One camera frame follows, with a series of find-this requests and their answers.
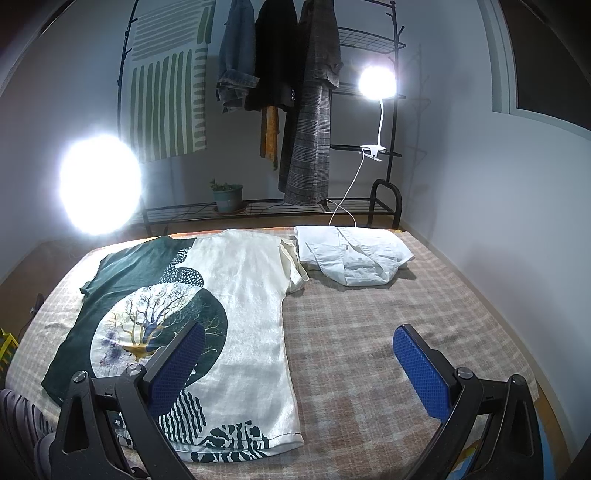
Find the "green white printed t-shirt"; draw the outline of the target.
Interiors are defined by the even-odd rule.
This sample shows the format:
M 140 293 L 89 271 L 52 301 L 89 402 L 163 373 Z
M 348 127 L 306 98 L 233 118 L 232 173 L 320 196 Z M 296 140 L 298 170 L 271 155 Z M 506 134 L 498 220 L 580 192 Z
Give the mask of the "green white printed t-shirt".
M 43 379 L 56 403 L 73 374 L 148 362 L 190 321 L 204 351 L 158 424 L 188 462 L 263 459 L 304 443 L 284 347 L 284 297 L 304 286 L 290 241 L 225 230 L 160 237 L 104 257 Z

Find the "plaid bed blanket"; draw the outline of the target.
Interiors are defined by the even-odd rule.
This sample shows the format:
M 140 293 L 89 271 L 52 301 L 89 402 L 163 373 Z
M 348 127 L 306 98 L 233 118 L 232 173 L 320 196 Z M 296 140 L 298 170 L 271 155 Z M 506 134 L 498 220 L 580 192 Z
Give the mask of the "plaid bed blanket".
M 414 259 L 384 287 L 348 288 L 312 272 L 283 303 L 287 360 L 304 445 L 237 465 L 193 463 L 199 479 L 401 479 L 437 429 L 400 363 L 409 323 L 457 366 L 504 381 L 535 376 L 471 289 L 409 233 Z

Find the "folded white shirt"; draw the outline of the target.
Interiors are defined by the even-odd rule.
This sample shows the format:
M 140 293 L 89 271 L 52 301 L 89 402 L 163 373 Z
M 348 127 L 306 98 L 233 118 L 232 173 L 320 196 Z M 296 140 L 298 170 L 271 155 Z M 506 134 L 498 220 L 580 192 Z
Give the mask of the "folded white shirt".
M 346 287 L 387 285 L 415 258 L 385 229 L 297 226 L 294 231 L 301 263 Z

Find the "striped trousers leg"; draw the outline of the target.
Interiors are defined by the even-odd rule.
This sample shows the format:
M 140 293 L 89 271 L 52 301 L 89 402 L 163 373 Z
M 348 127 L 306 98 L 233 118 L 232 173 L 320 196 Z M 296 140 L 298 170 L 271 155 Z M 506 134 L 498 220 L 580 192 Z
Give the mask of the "striped trousers leg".
M 50 479 L 54 428 L 27 398 L 1 390 L 1 477 Z

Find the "potted plant in teal pot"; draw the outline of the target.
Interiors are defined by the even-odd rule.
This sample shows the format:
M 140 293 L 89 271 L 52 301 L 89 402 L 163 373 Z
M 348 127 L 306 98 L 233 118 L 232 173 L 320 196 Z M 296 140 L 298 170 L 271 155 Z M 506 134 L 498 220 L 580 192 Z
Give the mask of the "potted plant in teal pot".
M 217 183 L 212 179 L 211 190 L 219 213 L 235 213 L 242 209 L 242 184 Z

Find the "grey plaid coat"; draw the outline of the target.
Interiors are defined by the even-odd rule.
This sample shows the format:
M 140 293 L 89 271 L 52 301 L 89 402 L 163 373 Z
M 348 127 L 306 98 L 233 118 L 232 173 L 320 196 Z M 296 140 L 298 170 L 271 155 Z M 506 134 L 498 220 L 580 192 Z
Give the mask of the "grey plaid coat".
M 295 46 L 295 100 L 284 126 L 279 189 L 287 204 L 314 206 L 329 193 L 332 91 L 342 70 L 334 2 L 304 2 Z

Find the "orange hanging scarf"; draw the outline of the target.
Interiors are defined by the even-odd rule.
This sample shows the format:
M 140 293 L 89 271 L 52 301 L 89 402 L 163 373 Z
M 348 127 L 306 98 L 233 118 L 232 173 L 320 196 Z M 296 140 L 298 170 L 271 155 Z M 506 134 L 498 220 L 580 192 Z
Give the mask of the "orange hanging scarf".
M 259 156 L 267 159 L 277 169 L 277 151 L 279 151 L 279 111 L 276 106 L 263 107 L 262 125 L 260 126 Z

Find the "white clip lamp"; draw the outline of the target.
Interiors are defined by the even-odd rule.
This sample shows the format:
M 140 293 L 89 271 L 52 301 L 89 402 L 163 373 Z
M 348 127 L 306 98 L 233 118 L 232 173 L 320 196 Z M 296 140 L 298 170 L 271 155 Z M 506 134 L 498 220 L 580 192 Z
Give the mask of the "white clip lamp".
M 380 119 L 377 137 L 374 144 L 361 146 L 365 157 L 380 162 L 379 156 L 386 152 L 382 144 L 382 133 L 385 118 L 385 101 L 394 99 L 398 95 L 398 80 L 394 69 L 386 65 L 372 64 L 363 69 L 358 81 L 358 89 L 363 98 L 378 102 L 380 105 Z

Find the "blue denim jacket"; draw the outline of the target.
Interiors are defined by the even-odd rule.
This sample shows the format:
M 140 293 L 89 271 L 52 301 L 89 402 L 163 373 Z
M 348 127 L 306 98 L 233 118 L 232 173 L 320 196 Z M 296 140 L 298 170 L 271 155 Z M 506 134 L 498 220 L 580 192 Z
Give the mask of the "blue denim jacket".
M 245 107 L 249 92 L 256 88 L 256 30 L 250 0 L 233 0 L 226 19 L 218 54 L 216 97 L 223 113 Z

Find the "green striped hanging cloth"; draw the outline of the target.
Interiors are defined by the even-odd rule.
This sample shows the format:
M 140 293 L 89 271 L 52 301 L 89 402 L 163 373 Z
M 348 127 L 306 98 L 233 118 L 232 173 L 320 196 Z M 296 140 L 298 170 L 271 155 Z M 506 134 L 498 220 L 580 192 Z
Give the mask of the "green striped hanging cloth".
M 123 66 L 122 138 L 141 163 L 206 147 L 214 1 L 139 1 Z

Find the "black hanging jacket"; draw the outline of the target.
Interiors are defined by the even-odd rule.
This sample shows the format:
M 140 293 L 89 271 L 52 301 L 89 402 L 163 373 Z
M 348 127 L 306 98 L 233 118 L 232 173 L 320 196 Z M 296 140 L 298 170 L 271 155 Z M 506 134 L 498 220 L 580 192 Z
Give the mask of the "black hanging jacket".
M 296 79 L 297 12 L 291 0 L 266 0 L 256 23 L 256 87 L 245 100 L 247 111 L 294 107 Z

